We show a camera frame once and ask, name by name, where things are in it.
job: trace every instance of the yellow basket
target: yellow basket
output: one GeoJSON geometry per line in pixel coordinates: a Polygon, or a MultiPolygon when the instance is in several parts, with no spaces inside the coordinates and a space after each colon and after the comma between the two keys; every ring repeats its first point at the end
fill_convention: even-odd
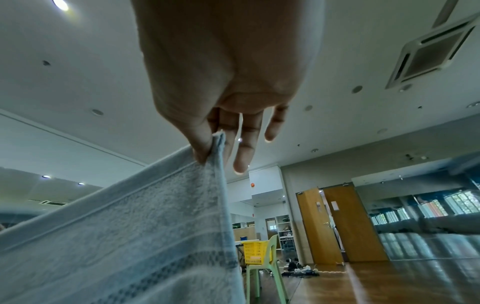
{"type": "MultiPolygon", "coordinates": [[[[243,253],[245,254],[245,264],[261,265],[264,263],[267,244],[269,241],[245,241],[243,244],[243,253]]],[[[270,252],[270,262],[272,261],[272,252],[270,252]]]]}

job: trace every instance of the human hand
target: human hand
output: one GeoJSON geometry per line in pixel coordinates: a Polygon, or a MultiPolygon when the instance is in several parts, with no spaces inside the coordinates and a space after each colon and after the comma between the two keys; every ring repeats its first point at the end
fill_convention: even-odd
{"type": "Polygon", "coordinates": [[[272,141],[319,49],[323,1],[132,0],[140,47],[158,112],[188,139],[195,157],[212,133],[232,153],[242,116],[236,172],[250,164],[264,109],[274,107],[272,141]]]}

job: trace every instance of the gray towel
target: gray towel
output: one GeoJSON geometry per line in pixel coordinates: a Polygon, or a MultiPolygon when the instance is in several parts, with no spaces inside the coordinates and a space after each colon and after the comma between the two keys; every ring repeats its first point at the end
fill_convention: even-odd
{"type": "Polygon", "coordinates": [[[184,148],[0,233],[0,302],[244,303],[223,147],[216,135],[205,165],[184,148]]]}

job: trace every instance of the paper sign on door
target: paper sign on door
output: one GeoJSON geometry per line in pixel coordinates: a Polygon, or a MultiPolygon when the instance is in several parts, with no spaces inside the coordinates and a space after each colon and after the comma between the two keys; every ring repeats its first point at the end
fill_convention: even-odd
{"type": "Polygon", "coordinates": [[[331,202],[331,206],[333,207],[334,211],[339,211],[340,210],[336,201],[331,202]]]}

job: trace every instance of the door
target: door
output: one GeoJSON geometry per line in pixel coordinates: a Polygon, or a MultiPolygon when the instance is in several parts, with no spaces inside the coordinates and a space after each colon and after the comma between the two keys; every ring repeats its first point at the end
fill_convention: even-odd
{"type": "MultiPolygon", "coordinates": [[[[275,220],[274,217],[265,219],[265,223],[266,223],[266,234],[268,235],[268,239],[270,239],[272,236],[277,235],[279,233],[277,229],[277,221],[275,220]]],[[[277,249],[280,249],[280,241],[278,238],[276,239],[276,247],[277,249]]]]}
{"type": "Polygon", "coordinates": [[[389,258],[354,186],[326,188],[323,192],[348,259],[351,262],[387,261],[389,258]]]}
{"type": "Polygon", "coordinates": [[[319,190],[313,188],[297,193],[303,225],[311,255],[316,264],[343,263],[342,253],[330,227],[330,218],[319,190]]]}

